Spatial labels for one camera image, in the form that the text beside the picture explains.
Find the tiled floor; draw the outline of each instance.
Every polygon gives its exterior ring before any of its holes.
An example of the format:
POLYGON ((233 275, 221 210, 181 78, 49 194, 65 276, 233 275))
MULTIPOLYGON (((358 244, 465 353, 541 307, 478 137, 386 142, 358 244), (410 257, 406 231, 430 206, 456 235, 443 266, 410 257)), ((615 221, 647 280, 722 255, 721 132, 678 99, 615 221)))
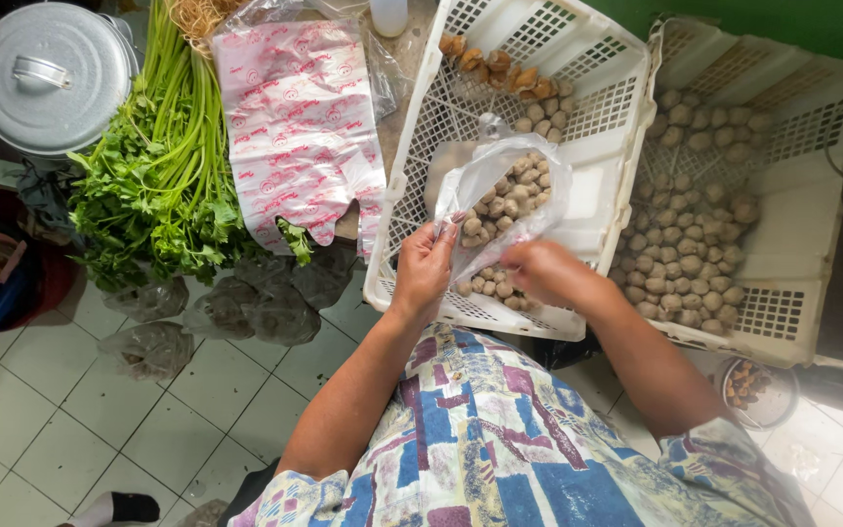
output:
MULTIPOLYGON (((56 525, 109 489, 150 493, 166 527, 231 499, 281 453, 308 401, 380 317, 361 304, 363 277, 355 271, 322 310, 312 342, 195 342, 173 382, 136 382, 98 355, 98 339, 135 323, 83 281, 58 310, 0 334, 0 526, 56 525)), ((192 299, 205 289, 188 288, 192 299)), ((631 446, 659 454, 605 357, 557 374, 631 446)), ((799 477, 820 526, 843 525, 843 412, 804 401, 789 423, 754 438, 799 477)))

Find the white sock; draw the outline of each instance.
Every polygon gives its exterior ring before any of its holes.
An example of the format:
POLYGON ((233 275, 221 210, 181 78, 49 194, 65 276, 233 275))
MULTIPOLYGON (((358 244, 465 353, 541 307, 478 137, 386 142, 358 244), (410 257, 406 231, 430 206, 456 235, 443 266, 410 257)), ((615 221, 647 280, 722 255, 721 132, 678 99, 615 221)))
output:
POLYGON ((112 521, 112 493, 103 492, 93 503, 73 520, 68 521, 75 527, 102 527, 112 521))

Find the bag of meatballs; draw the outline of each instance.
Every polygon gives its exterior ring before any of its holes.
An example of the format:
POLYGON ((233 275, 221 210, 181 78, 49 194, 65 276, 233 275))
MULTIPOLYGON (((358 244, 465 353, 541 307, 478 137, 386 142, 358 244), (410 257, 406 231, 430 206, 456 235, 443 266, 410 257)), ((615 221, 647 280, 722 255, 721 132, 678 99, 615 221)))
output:
POLYGON ((435 229, 459 227, 451 255, 451 283, 469 280, 496 264, 507 247, 548 232, 568 211, 571 167, 557 144, 536 133, 498 136, 507 126, 490 126, 489 139, 473 159, 444 175, 435 204, 435 229))

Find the metal strainer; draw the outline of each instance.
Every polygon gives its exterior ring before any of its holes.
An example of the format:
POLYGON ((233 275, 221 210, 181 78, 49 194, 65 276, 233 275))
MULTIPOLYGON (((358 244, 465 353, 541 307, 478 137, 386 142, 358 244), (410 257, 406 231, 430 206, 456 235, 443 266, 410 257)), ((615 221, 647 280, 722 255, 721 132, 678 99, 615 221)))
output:
POLYGON ((785 423, 799 405, 799 380, 791 369, 772 367, 742 358, 732 359, 724 368, 720 382, 720 395, 732 413, 740 419, 743 427, 754 431, 771 430, 785 423), (769 377, 770 383, 763 393, 757 393, 757 402, 751 402, 746 410, 737 408, 725 395, 727 380, 744 362, 750 363, 750 371, 758 370, 769 377))

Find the green wall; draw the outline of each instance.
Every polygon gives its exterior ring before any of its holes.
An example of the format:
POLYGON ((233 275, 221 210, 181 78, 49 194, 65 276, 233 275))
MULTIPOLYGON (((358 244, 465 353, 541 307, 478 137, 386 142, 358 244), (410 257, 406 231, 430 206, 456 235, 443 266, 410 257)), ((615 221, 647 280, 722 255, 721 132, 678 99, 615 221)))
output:
POLYGON ((583 0, 646 40, 660 13, 720 20, 734 35, 751 34, 843 60, 843 2, 823 0, 583 0))

